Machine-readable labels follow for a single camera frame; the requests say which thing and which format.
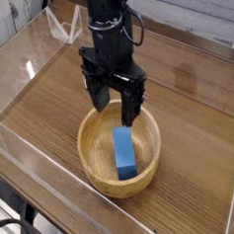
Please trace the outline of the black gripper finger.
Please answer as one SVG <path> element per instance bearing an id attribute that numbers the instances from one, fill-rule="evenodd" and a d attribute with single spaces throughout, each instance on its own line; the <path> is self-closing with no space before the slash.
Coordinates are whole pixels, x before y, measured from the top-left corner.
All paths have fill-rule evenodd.
<path id="1" fill-rule="evenodd" d="M 121 122 L 126 127 L 132 127 L 134 120 L 140 114 L 142 103 L 146 100 L 144 84 L 122 88 Z"/>
<path id="2" fill-rule="evenodd" d="M 101 113 L 110 99 L 110 89 L 106 84 L 106 73 L 103 71 L 95 73 L 88 70 L 84 70 L 83 73 L 92 104 Z"/>

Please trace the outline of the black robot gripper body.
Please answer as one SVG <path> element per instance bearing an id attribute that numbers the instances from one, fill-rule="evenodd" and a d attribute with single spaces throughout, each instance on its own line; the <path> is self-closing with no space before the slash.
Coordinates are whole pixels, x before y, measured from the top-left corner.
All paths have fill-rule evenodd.
<path id="1" fill-rule="evenodd" d="M 88 19 L 88 28 L 93 35 L 93 45 L 80 47 L 82 69 L 90 72 L 105 72 L 106 84 L 116 91 L 144 84 L 146 74 L 132 58 L 135 46 L 141 46 L 144 38 L 133 39 L 132 17 L 129 12 L 117 13 L 112 18 Z"/>

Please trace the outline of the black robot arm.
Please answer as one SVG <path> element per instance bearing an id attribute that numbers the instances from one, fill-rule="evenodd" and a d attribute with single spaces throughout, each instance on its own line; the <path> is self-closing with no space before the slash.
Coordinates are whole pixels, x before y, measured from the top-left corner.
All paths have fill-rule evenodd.
<path id="1" fill-rule="evenodd" d="M 82 73 L 92 104 L 102 112 L 110 100 L 110 90 L 121 94 L 121 122 L 131 127 L 145 99 L 146 73 L 132 54 L 142 40 L 133 39 L 132 19 L 139 18 L 128 0 L 86 0 L 92 47 L 81 47 Z"/>

